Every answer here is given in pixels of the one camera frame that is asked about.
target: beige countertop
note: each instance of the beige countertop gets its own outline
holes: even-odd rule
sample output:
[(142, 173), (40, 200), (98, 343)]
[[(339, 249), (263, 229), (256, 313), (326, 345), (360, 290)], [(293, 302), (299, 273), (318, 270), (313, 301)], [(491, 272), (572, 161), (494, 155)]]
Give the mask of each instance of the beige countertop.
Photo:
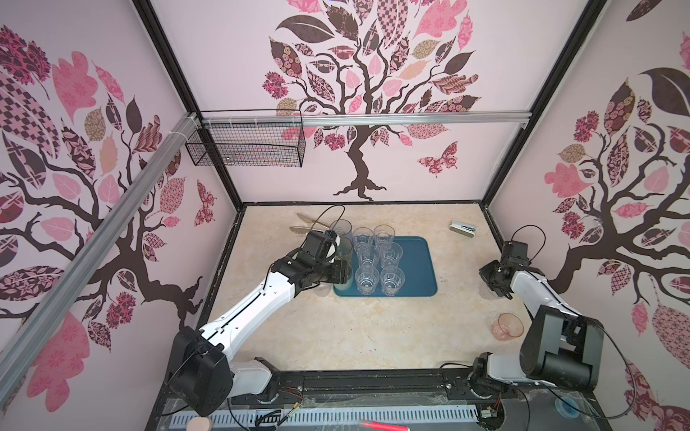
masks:
[[(256, 288), (276, 259), (300, 245), (291, 225), (297, 213), (317, 217), (327, 206), (247, 208), (210, 321)], [(339, 214), (333, 208), (323, 220)], [(348, 205), (353, 228), (389, 224), (400, 236), (427, 240), (438, 293), (421, 298), (320, 297), (305, 291), (276, 311), (245, 342), (238, 360), (263, 357), (281, 370), (434, 368), (446, 361), (472, 364), (482, 352), (518, 352), (522, 337), (500, 342), (491, 323), (510, 312), (529, 327), (522, 302), (485, 299), (478, 270), (500, 251), (477, 204)], [(448, 230), (451, 221), (477, 226), (470, 239)]]

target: wall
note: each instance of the wall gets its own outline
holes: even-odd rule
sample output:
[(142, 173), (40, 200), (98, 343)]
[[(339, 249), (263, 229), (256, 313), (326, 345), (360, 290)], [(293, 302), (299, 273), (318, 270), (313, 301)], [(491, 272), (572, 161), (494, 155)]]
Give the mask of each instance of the wall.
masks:
[[(126, 0), (13, 3), (0, 25), (4, 347), (184, 109)], [(142, 429), (233, 217), (215, 171), (182, 150), (3, 406), (0, 428)]]
[[(529, 110), (586, 1), (154, 3), (202, 109), (349, 114)], [(481, 199), (516, 130), (308, 128), (302, 168), (229, 170), (245, 201)]]
[[(688, 16), (615, 0), (491, 206), (505, 237), (544, 228), (535, 266), (634, 365), (639, 401), (615, 430), (690, 427)], [(595, 394), (607, 414), (631, 401), (608, 342)]]

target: clear plastic cup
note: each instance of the clear plastic cup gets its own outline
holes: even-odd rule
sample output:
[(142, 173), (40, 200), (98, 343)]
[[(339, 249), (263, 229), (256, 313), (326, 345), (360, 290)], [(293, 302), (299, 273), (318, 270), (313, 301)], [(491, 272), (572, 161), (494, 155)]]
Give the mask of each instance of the clear plastic cup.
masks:
[(357, 290), (363, 295), (371, 295), (379, 283), (379, 272), (374, 265), (363, 265), (355, 272)]
[(491, 325), (491, 334), (498, 341), (516, 339), (523, 333), (524, 325), (517, 316), (511, 313), (501, 314)]
[(397, 267), (402, 258), (402, 247), (398, 243), (391, 243), (385, 250), (381, 250), (381, 267)]
[(381, 290), (388, 297), (394, 297), (405, 284), (405, 273), (400, 268), (389, 266), (381, 270)]

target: wire basket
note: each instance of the wire basket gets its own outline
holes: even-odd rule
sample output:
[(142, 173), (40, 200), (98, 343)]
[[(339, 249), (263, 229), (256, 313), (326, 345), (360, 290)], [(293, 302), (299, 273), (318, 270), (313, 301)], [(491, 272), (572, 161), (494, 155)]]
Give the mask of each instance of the wire basket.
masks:
[(252, 111), (270, 112), (272, 116), (229, 117), (202, 123), (186, 143), (195, 166), (301, 167), (306, 140), (299, 110)]

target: black cable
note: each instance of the black cable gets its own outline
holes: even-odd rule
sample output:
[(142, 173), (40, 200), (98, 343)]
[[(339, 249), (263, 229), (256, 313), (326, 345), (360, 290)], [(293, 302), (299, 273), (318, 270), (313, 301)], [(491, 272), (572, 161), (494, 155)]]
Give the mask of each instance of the black cable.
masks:
[(529, 429), (529, 420), (532, 417), (532, 410), (529, 408), (529, 400), (527, 399), (527, 396), (524, 394), (522, 389), (519, 388), (513, 388), (515, 390), (519, 390), (522, 396), (524, 397), (524, 402), (527, 403), (527, 426), (524, 427), (524, 431), (527, 431)]
[(546, 245), (546, 233), (544, 233), (544, 230), (543, 230), (542, 228), (540, 228), (539, 226), (537, 226), (537, 225), (524, 225), (524, 226), (522, 226), (521, 228), (517, 229), (515, 232), (513, 232), (513, 236), (511, 237), (511, 241), (513, 240), (513, 238), (515, 238), (515, 234), (516, 234), (516, 233), (518, 233), (518, 232), (521, 231), (522, 229), (529, 228), (529, 227), (539, 229), (539, 230), (542, 232), (542, 235), (544, 235), (544, 242), (542, 243), (542, 246), (541, 246), (541, 247), (539, 248), (539, 250), (537, 251), (537, 254), (535, 254), (534, 256), (532, 256), (532, 259), (529, 259), (529, 263), (532, 264), (532, 261), (537, 257), (537, 255), (542, 251), (542, 248), (544, 248), (544, 246)]

